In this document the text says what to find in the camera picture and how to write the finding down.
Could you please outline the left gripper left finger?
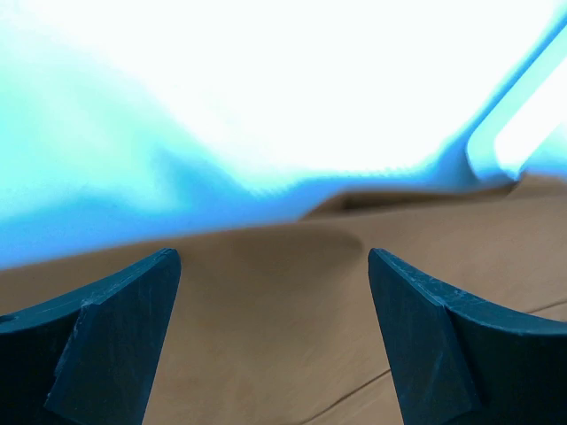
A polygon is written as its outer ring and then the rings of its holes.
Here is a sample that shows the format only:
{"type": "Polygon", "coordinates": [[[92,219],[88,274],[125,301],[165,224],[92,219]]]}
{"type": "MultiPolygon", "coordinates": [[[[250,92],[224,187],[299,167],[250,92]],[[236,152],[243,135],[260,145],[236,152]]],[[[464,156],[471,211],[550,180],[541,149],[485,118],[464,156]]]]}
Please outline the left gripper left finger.
{"type": "Polygon", "coordinates": [[[177,251],[1,318],[3,424],[140,424],[181,276],[177,251]]]}

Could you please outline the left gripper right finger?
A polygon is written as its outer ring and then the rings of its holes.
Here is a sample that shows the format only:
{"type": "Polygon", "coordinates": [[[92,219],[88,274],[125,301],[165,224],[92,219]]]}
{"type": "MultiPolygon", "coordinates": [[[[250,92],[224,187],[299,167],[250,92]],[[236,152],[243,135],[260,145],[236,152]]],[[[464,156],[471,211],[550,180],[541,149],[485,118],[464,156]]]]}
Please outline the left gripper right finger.
{"type": "Polygon", "coordinates": [[[369,285],[406,424],[563,424],[566,326],[369,253],[369,285]]]}

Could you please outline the brown trousers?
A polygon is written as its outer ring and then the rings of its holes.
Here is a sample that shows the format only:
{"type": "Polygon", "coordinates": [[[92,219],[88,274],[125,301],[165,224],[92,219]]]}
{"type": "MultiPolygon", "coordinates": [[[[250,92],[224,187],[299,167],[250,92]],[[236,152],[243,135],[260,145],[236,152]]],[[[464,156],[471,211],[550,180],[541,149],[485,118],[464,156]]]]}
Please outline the brown trousers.
{"type": "Polygon", "coordinates": [[[162,248],[183,271],[147,424],[400,423],[370,294],[374,248],[496,304],[566,316],[566,182],[537,175],[458,195],[346,192],[293,223],[6,269],[1,310],[162,248]]]}

